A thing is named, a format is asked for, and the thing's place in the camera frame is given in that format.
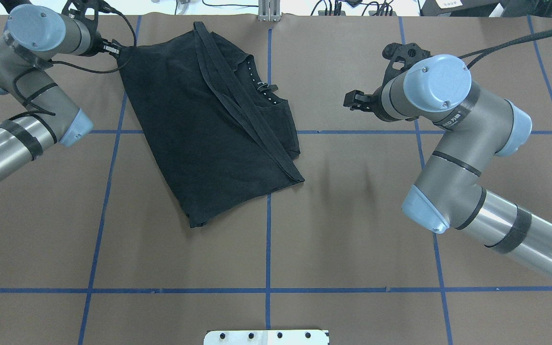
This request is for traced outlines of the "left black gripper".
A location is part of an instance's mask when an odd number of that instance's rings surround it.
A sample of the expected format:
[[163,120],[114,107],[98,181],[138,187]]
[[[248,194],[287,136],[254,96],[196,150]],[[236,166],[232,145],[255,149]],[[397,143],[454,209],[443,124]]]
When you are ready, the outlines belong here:
[[92,56],[104,52],[113,57],[120,57],[122,48],[123,46],[117,43],[109,43],[97,29],[92,30]]

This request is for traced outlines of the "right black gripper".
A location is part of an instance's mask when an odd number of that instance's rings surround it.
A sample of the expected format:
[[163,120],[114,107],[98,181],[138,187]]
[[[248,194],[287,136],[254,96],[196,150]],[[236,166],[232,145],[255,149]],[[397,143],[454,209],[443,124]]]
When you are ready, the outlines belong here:
[[373,112],[379,120],[391,120],[390,114],[385,111],[382,103],[383,87],[378,87],[371,96],[362,91],[353,90],[347,92],[344,105],[348,105],[351,111]]

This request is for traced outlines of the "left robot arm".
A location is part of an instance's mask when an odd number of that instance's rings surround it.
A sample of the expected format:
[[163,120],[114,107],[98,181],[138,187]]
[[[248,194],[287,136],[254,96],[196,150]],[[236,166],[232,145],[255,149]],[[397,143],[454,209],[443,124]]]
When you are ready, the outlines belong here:
[[50,147],[70,147],[93,129],[86,113],[48,75],[58,54],[91,57],[121,46],[98,31],[100,13],[121,12],[104,0],[69,0],[61,12],[28,0],[3,0],[8,13],[0,38],[0,95],[24,112],[0,122],[0,182]]

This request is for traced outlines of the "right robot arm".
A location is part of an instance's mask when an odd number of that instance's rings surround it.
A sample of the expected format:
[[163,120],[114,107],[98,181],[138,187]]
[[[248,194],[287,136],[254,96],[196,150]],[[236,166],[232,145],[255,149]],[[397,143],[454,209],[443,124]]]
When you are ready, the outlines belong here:
[[427,118],[443,129],[403,201],[408,218],[436,234],[458,229],[552,278],[552,223],[478,183],[493,157],[510,156],[528,140],[532,120],[473,81],[462,59],[420,60],[371,95],[347,92],[343,105],[385,122]]

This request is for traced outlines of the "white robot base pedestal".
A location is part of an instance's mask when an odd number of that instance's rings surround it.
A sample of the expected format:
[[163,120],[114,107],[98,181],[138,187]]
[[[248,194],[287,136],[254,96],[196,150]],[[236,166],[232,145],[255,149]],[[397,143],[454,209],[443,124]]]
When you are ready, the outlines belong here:
[[204,345],[330,345],[329,332],[319,329],[219,330],[204,336]]

